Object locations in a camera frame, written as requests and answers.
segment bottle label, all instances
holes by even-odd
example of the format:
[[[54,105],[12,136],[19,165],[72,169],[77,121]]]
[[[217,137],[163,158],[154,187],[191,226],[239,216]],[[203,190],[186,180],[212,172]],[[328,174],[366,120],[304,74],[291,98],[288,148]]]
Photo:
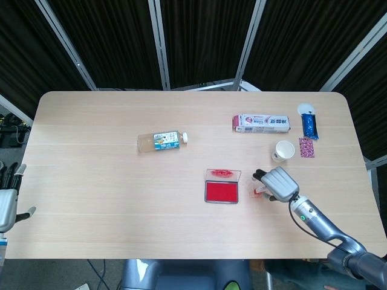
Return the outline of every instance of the bottle label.
[[[177,132],[155,134],[154,141],[156,150],[173,149],[180,146]]]

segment product box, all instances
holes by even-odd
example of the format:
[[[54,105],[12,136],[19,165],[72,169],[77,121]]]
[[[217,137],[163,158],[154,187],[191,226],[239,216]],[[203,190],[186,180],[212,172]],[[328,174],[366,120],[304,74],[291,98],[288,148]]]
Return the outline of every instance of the product box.
[[[240,133],[286,133],[290,130],[287,116],[254,114],[234,116],[232,127]]]

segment cup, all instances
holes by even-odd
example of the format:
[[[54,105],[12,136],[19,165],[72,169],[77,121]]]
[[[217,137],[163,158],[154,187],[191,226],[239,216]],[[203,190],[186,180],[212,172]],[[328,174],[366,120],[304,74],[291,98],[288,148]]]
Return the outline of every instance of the cup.
[[[289,141],[282,140],[276,144],[272,153],[272,159],[275,162],[283,162],[293,157],[294,152],[293,144]]]

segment table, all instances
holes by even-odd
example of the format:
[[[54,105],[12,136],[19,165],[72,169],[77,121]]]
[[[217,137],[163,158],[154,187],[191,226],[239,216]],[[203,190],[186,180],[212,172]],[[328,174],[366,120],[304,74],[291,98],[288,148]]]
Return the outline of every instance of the table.
[[[301,158],[298,104],[316,109],[315,159]],[[240,134],[232,116],[288,115],[288,134]],[[186,131],[180,150],[138,153],[137,135]],[[291,221],[287,204],[252,198],[251,175],[278,164],[344,232],[384,255],[387,241],[345,98],[334,92],[49,92],[24,156],[8,259],[322,258],[328,245]],[[204,202],[208,168],[241,170],[239,203]]]

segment plastic bottle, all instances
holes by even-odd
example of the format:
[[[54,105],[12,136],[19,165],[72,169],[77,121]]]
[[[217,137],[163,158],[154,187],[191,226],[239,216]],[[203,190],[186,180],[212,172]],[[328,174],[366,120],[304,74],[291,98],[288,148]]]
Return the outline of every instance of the plastic bottle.
[[[166,149],[180,148],[188,142],[186,132],[169,131],[139,135],[137,140],[138,151],[150,152]]]

